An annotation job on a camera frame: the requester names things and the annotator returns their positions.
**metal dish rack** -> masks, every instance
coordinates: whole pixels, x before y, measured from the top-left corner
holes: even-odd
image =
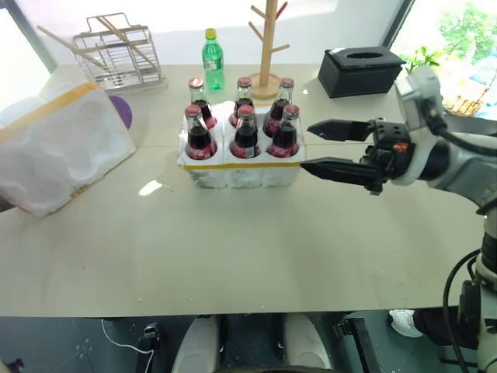
[[[124,13],[89,17],[86,22],[89,31],[74,36],[72,42],[78,63],[90,80],[114,90],[164,79],[148,27],[130,25]],[[104,26],[104,31],[93,31],[90,23]]]

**wooden mug tree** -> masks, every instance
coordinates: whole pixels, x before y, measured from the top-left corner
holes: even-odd
[[[280,47],[273,48],[274,26],[276,20],[287,7],[287,4],[287,2],[284,2],[280,9],[277,9],[277,0],[266,0],[265,13],[257,9],[254,5],[250,7],[251,10],[264,18],[264,35],[261,35],[252,22],[248,23],[250,28],[262,41],[261,71],[259,74],[251,75],[253,95],[256,99],[270,99],[276,96],[278,89],[280,88],[280,79],[277,76],[270,74],[269,70],[271,68],[271,54],[290,47],[289,44],[284,44]]]

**white cable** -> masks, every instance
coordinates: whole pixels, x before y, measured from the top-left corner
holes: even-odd
[[[154,357],[154,350],[143,351],[143,350],[140,350],[139,348],[136,348],[135,346],[131,346],[130,344],[121,344],[121,343],[115,342],[114,340],[112,340],[112,338],[109,337],[109,334],[107,334],[106,327],[103,325],[103,319],[101,319],[100,321],[102,322],[103,334],[106,336],[106,338],[109,340],[109,342],[111,344],[118,346],[118,347],[130,348],[131,350],[137,351],[139,354],[150,354],[150,357],[148,358],[147,367],[145,368],[145,373],[148,373],[148,367],[150,366],[152,358]]]

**dark floor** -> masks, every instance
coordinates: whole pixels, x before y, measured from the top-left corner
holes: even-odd
[[[356,312],[347,317],[366,320],[382,373],[456,373],[459,367],[441,364],[438,357],[453,357],[450,349],[440,349],[427,338],[399,336],[386,323],[384,311]],[[352,373],[361,372],[352,337],[337,342],[332,337],[335,320],[329,314],[312,314],[321,337],[337,366]],[[154,373],[169,372],[192,316],[140,317],[106,321],[107,333],[119,343],[137,345],[143,328],[158,322],[162,331],[161,349],[154,359]],[[228,343],[222,367],[281,364],[282,351],[274,343],[271,315],[229,315],[226,318]],[[467,361],[476,353],[464,350]],[[103,335],[99,319],[0,318],[0,357],[4,362],[21,357],[24,373],[127,373],[135,372],[137,354],[112,345]]]

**glass bottle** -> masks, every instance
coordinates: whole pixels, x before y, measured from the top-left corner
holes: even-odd
[[[202,118],[205,125],[207,126],[207,129],[210,130],[211,128],[214,128],[217,123],[217,119],[212,115],[210,104],[207,102],[207,99],[205,97],[205,92],[203,89],[203,79],[190,79],[190,81],[188,82],[188,86],[190,103],[192,105],[197,105],[202,110]]]
[[[188,143],[186,154],[197,161],[212,157],[217,150],[216,141],[212,138],[207,127],[201,120],[202,110],[197,105],[187,106],[185,109],[188,124]]]
[[[203,68],[207,88],[219,91],[224,88],[224,58],[223,48],[217,42],[216,30],[205,30],[205,44],[202,49]]]
[[[238,124],[235,139],[230,143],[230,151],[238,158],[254,158],[259,155],[257,126],[254,121],[254,108],[242,105],[238,109]]]
[[[233,127],[238,123],[238,109],[242,105],[254,106],[252,101],[252,80],[247,77],[242,77],[237,82],[238,91],[236,94],[235,109],[230,115],[230,123]]]
[[[277,158],[287,158],[298,152],[297,121],[299,116],[297,105],[286,105],[283,109],[283,119],[273,135],[273,142],[267,152]]]
[[[264,133],[270,138],[274,135],[278,126],[280,125],[281,118],[283,117],[283,108],[292,103],[292,92],[294,90],[294,80],[292,78],[283,78],[280,82],[280,91],[274,99],[271,110],[264,118],[264,125],[262,129]]]

